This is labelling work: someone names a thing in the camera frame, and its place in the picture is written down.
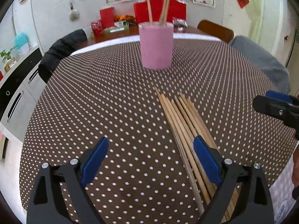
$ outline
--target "pink cup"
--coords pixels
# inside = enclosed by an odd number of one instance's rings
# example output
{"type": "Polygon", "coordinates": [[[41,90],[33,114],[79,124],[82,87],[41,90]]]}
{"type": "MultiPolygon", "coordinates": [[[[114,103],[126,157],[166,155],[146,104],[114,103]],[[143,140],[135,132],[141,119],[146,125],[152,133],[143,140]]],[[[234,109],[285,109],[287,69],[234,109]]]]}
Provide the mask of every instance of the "pink cup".
{"type": "Polygon", "coordinates": [[[147,69],[165,69],[171,65],[173,24],[159,26],[158,22],[139,24],[141,60],[147,69]]]}

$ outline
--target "blue gripper pad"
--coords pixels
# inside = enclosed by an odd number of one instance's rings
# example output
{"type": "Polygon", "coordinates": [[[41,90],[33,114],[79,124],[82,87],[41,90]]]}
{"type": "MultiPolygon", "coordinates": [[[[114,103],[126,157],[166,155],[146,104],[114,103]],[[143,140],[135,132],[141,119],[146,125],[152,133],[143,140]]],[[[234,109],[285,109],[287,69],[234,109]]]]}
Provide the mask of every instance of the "blue gripper pad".
{"type": "Polygon", "coordinates": [[[287,103],[290,103],[290,104],[293,103],[293,100],[289,95],[279,93],[279,92],[275,92],[275,91],[271,91],[271,90],[266,92],[266,97],[271,98],[271,99],[277,99],[277,100],[280,100],[280,101],[284,101],[284,102],[287,102],[287,103]]]}
{"type": "Polygon", "coordinates": [[[220,176],[220,167],[210,154],[206,144],[204,144],[198,136],[194,138],[193,148],[210,182],[219,186],[222,181],[220,176]]]}
{"type": "Polygon", "coordinates": [[[106,138],[103,138],[101,143],[93,151],[86,164],[82,169],[81,185],[86,187],[91,183],[96,176],[106,154],[108,151],[109,143],[106,138]]]}

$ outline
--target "potted plant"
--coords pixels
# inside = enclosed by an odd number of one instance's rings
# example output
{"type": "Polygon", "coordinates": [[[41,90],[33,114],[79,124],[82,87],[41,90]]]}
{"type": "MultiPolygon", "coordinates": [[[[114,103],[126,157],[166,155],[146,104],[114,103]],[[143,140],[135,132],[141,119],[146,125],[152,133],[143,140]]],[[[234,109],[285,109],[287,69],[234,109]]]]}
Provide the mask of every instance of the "potted plant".
{"type": "Polygon", "coordinates": [[[2,63],[7,60],[6,65],[4,66],[5,72],[8,72],[10,69],[10,65],[15,61],[14,57],[11,58],[11,51],[15,48],[11,48],[10,51],[6,52],[5,50],[0,53],[0,56],[3,58],[2,63]]]}

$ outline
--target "white tablecloth edge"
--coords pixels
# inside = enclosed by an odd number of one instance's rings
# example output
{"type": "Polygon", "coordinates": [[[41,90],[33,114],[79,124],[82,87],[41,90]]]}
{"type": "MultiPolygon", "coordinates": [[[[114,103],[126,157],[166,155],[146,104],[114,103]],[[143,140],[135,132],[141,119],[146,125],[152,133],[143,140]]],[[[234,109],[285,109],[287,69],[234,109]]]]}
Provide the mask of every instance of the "white tablecloth edge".
{"type": "MultiPolygon", "coordinates": [[[[173,33],[173,38],[174,39],[221,41],[220,39],[210,36],[210,35],[189,34],[189,33],[173,33]]],[[[97,44],[93,44],[93,45],[84,47],[82,49],[79,49],[79,50],[73,52],[71,55],[85,53],[88,51],[92,51],[92,50],[103,48],[103,47],[110,46],[110,45],[123,44],[123,43],[136,42],[136,41],[140,41],[139,35],[117,38],[117,39],[108,40],[108,41],[104,41],[101,43],[97,43],[97,44]]]]}

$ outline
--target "round table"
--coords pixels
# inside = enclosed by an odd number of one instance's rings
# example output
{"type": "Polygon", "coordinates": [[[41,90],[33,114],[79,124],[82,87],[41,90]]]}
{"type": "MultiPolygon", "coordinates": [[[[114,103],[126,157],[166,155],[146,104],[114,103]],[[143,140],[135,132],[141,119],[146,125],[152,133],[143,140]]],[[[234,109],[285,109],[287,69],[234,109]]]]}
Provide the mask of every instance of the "round table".
{"type": "MultiPolygon", "coordinates": [[[[187,35],[174,40],[170,68],[148,70],[138,40],[107,41],[60,62],[23,145],[25,208],[43,162],[64,164],[105,136],[110,149],[86,191],[107,223],[195,223],[195,198],[153,87],[170,98],[189,97],[224,157],[259,162],[269,185],[277,179],[295,141],[292,129],[252,107],[256,95],[276,90],[263,72],[216,38],[187,35]]],[[[79,221],[61,185],[71,218],[79,221]]]]}

